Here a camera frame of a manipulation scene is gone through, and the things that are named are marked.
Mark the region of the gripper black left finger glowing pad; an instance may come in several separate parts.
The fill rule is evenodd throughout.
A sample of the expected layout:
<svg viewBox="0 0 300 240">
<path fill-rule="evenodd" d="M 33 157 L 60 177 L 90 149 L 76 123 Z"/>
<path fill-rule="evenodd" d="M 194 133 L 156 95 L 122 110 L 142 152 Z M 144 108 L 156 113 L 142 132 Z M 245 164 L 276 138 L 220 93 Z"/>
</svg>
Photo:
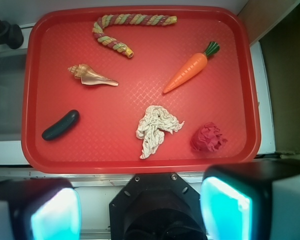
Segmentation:
<svg viewBox="0 0 300 240">
<path fill-rule="evenodd" d="M 65 178 L 0 181 L 0 240 L 78 240 L 80 197 Z"/>
</svg>

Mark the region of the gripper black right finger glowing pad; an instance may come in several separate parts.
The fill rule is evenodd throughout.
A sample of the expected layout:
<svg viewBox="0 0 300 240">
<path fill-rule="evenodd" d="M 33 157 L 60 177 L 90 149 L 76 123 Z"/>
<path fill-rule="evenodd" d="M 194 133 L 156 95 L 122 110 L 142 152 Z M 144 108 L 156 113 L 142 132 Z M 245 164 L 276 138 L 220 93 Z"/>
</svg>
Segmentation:
<svg viewBox="0 0 300 240">
<path fill-rule="evenodd" d="M 300 160 L 212 165 L 199 193 L 214 240 L 300 240 Z"/>
</svg>

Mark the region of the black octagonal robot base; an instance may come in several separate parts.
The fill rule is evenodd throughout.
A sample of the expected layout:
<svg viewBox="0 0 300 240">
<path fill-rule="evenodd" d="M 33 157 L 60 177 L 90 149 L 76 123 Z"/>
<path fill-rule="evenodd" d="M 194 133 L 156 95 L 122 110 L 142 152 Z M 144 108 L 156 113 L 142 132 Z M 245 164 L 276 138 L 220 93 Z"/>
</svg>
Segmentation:
<svg viewBox="0 0 300 240">
<path fill-rule="evenodd" d="M 136 174 L 109 203 L 112 240 L 206 240 L 200 194 L 177 173 Z"/>
</svg>

